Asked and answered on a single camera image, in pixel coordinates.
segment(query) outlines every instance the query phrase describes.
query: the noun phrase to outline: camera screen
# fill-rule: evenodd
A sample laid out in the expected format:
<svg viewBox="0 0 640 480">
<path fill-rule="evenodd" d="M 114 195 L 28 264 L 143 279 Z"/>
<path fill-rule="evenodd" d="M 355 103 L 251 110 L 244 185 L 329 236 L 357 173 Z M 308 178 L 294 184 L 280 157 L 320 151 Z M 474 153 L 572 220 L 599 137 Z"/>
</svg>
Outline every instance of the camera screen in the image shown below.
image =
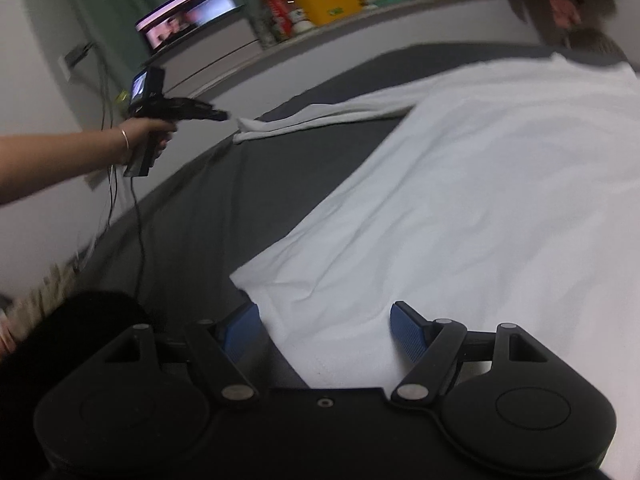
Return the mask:
<svg viewBox="0 0 640 480">
<path fill-rule="evenodd" d="M 140 74 L 134 79 L 133 86 L 131 88 L 131 102 L 139 100 L 145 94 L 145 80 L 146 72 Z"/>
</svg>

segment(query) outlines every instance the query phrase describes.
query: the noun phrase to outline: white towel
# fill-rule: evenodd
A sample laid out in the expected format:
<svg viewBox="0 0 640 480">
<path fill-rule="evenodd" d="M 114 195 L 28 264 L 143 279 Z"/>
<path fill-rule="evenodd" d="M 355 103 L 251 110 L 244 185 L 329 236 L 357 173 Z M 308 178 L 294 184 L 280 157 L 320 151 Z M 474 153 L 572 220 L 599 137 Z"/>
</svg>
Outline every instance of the white towel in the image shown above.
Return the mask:
<svg viewBox="0 0 640 480">
<path fill-rule="evenodd" d="M 233 282 L 312 387 L 389 391 L 400 381 L 406 370 L 388 328 L 397 300 L 470 330 L 516 322 L 609 398 L 618 432 L 604 469 L 637 478 L 634 72 L 558 56 L 491 62 L 309 107 L 261 126 L 261 135 L 411 102 L 374 153 Z"/>
</svg>

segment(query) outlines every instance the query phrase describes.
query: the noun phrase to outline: handheld camera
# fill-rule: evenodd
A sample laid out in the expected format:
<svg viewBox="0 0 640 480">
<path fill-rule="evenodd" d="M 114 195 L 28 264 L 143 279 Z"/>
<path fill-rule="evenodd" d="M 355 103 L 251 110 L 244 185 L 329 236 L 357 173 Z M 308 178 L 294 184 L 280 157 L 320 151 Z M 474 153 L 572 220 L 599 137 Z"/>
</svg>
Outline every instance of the handheld camera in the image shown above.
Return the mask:
<svg viewBox="0 0 640 480">
<path fill-rule="evenodd" d="M 133 79 L 130 117 L 148 117 L 165 121 L 201 119 L 226 121 L 229 114 L 216 110 L 211 104 L 187 97 L 167 98 L 162 95 L 164 69 L 150 66 Z M 127 165 L 124 176 L 147 176 L 156 158 L 162 133 L 151 133 L 148 140 L 137 146 Z"/>
</svg>

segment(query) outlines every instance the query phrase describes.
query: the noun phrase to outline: black handheld device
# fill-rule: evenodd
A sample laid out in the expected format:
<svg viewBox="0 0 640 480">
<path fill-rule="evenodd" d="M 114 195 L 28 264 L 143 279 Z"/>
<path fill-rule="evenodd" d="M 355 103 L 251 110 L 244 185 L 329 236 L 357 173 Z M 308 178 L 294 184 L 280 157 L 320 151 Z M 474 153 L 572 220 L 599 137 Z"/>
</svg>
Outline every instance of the black handheld device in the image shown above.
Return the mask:
<svg viewBox="0 0 640 480">
<path fill-rule="evenodd" d="M 167 98 L 162 95 L 164 69 L 150 66 L 133 79 L 130 117 L 148 117 L 165 121 L 186 119 L 206 119 L 226 121 L 229 114 L 216 110 L 211 104 L 187 97 Z M 162 140 L 162 133 L 151 133 L 147 142 L 137 146 L 127 165 L 124 176 L 147 176 L 153 166 L 156 149 Z"/>
<path fill-rule="evenodd" d="M 524 329 L 472 332 L 398 301 L 390 330 L 414 366 L 387 398 L 258 390 L 241 371 L 264 333 L 253 303 L 187 325 L 182 340 L 135 325 L 38 405 L 47 478 L 607 480 L 612 405 Z M 488 372 L 462 379 L 484 361 Z"/>
</svg>

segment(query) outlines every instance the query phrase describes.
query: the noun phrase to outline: wall outlet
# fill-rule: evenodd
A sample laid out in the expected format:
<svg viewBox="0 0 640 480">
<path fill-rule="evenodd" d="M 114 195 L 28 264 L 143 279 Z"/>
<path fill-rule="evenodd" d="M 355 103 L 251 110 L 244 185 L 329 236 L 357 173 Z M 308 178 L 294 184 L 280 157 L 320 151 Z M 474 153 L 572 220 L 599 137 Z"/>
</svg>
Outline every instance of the wall outlet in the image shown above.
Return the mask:
<svg viewBox="0 0 640 480">
<path fill-rule="evenodd" d="M 70 82 L 71 81 L 71 69 L 69 68 L 69 65 L 66 63 L 66 59 L 64 56 L 60 56 L 58 58 L 58 65 L 60 67 L 60 70 L 62 70 L 62 75 L 65 78 L 66 82 Z"/>
<path fill-rule="evenodd" d="M 109 170 L 97 170 L 84 176 L 84 182 L 91 191 L 95 191 L 100 184 L 107 180 Z"/>
</svg>

